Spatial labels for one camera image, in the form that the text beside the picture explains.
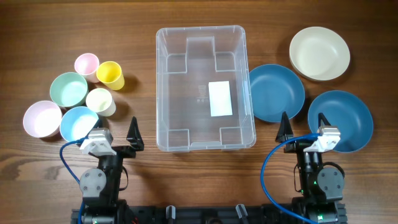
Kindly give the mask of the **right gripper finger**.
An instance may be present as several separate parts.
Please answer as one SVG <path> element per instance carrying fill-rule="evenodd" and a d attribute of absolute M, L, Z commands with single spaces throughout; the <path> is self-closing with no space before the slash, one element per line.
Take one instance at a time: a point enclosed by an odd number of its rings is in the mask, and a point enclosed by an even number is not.
<path fill-rule="evenodd" d="M 318 114 L 318 127 L 321 128 L 323 126 L 331 126 L 326 116 L 323 113 Z"/>
<path fill-rule="evenodd" d="M 284 111 L 282 113 L 282 118 L 279 126 L 279 130 L 277 136 L 275 138 L 276 142 L 284 142 L 294 137 L 292 127 L 290 125 L 289 117 L 287 113 Z"/>

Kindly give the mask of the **dark blue bowl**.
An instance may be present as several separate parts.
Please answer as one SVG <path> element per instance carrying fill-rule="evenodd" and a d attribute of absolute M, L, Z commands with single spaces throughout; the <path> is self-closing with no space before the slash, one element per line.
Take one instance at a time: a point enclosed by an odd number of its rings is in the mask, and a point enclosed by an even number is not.
<path fill-rule="evenodd" d="M 337 152 L 356 152 L 371 140 L 374 122 L 370 110 L 357 96 L 347 91 L 332 90 L 316 97 L 308 110 L 307 120 L 311 132 L 319 127 L 318 114 L 337 126 L 341 139 L 334 148 Z"/>
<path fill-rule="evenodd" d="M 254 116 L 270 123 L 281 121 L 282 113 L 293 118 L 305 102 L 305 89 L 289 68 L 265 64 L 249 72 Z"/>

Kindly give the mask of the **light blue bowl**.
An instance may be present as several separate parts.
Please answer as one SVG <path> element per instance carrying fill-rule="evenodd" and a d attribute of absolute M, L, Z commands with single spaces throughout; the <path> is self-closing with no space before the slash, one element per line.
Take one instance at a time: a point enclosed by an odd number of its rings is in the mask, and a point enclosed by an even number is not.
<path fill-rule="evenodd" d="M 60 123 L 60 133 L 67 142 L 85 137 L 99 120 L 98 115 L 85 106 L 78 106 L 65 113 Z"/>

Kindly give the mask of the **cream cup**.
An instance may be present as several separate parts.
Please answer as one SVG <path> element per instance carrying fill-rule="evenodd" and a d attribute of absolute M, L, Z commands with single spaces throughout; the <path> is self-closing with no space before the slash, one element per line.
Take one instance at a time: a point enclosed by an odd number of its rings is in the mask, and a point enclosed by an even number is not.
<path fill-rule="evenodd" d="M 100 116 L 112 116 L 116 111 L 116 104 L 111 93 L 104 88 L 91 90 L 86 97 L 86 105 Z"/>

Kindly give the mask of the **mint green bowl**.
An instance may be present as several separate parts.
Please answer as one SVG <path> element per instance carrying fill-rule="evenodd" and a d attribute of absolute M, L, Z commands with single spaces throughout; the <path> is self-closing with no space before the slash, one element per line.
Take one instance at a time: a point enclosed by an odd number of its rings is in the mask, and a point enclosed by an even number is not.
<path fill-rule="evenodd" d="M 64 108 L 81 106 L 88 94 L 88 83 L 78 73 L 67 72 L 59 75 L 50 86 L 51 100 Z"/>

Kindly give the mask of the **yellow cup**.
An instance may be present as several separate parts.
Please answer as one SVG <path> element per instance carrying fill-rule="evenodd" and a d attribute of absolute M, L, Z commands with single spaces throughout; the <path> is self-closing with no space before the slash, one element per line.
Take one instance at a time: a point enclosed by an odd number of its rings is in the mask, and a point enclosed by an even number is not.
<path fill-rule="evenodd" d="M 97 79 L 112 90 L 120 90 L 124 86 L 124 75 L 121 66 L 114 61 L 103 62 L 96 71 Z"/>

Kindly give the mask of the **pink bowl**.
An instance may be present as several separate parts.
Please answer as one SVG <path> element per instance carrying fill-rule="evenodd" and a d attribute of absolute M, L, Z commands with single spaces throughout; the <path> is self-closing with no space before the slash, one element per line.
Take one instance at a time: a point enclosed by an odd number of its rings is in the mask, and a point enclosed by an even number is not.
<path fill-rule="evenodd" d="M 62 111 L 57 104 L 47 100 L 38 101 L 26 110 L 23 127 L 34 138 L 47 138 L 59 133 L 61 120 Z"/>

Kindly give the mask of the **small pink cup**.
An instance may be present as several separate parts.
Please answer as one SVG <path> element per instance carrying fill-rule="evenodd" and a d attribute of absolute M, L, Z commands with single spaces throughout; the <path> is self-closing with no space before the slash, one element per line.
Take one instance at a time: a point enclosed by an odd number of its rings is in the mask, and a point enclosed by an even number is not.
<path fill-rule="evenodd" d="M 83 76 L 88 82 L 98 83 L 96 71 L 100 65 L 99 58 L 92 53 L 80 55 L 74 63 L 75 71 Z"/>

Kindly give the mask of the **cream bowl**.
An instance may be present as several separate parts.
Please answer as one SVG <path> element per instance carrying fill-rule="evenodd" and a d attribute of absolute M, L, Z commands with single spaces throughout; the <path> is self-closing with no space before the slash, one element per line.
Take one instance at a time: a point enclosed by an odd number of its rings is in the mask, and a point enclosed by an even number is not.
<path fill-rule="evenodd" d="M 344 74 L 351 54 L 345 40 L 335 31 L 325 27 L 308 27 L 293 36 L 289 59 L 301 76 L 322 82 Z"/>

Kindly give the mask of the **clear plastic storage container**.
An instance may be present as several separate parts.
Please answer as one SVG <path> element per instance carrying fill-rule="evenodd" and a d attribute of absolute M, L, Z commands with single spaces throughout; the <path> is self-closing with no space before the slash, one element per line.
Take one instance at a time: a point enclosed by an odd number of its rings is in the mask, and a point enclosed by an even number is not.
<path fill-rule="evenodd" d="M 232 151 L 256 142 L 243 27 L 156 33 L 156 144 L 165 152 Z M 229 81 L 231 116 L 211 116 L 209 82 Z"/>

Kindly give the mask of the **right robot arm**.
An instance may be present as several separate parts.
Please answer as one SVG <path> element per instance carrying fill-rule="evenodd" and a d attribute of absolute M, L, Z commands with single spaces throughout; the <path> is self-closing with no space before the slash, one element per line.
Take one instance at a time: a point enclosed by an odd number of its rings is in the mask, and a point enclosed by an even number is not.
<path fill-rule="evenodd" d="M 340 141 L 340 130 L 332 126 L 323 113 L 318 114 L 318 131 L 315 137 L 287 142 L 294 137 L 289 117 L 282 113 L 276 141 L 284 143 L 285 153 L 297 157 L 295 170 L 300 178 L 301 197 L 292 199 L 292 211 L 315 223 L 346 223 L 343 199 L 345 172 L 334 162 L 324 162 L 322 154 Z"/>

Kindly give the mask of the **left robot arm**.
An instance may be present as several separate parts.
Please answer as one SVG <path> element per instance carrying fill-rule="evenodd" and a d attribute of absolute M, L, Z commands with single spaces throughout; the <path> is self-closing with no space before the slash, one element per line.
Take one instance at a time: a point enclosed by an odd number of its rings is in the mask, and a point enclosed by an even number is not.
<path fill-rule="evenodd" d="M 82 139 L 80 150 L 98 159 L 98 166 L 89 169 L 80 177 L 82 206 L 78 212 L 78 223 L 138 223 L 139 220 L 127 202 L 119 198 L 121 175 L 127 170 L 123 160 L 135 158 L 137 151 L 144 150 L 137 119 L 129 125 L 127 146 L 112 146 L 113 137 L 108 128 L 97 125 Z"/>

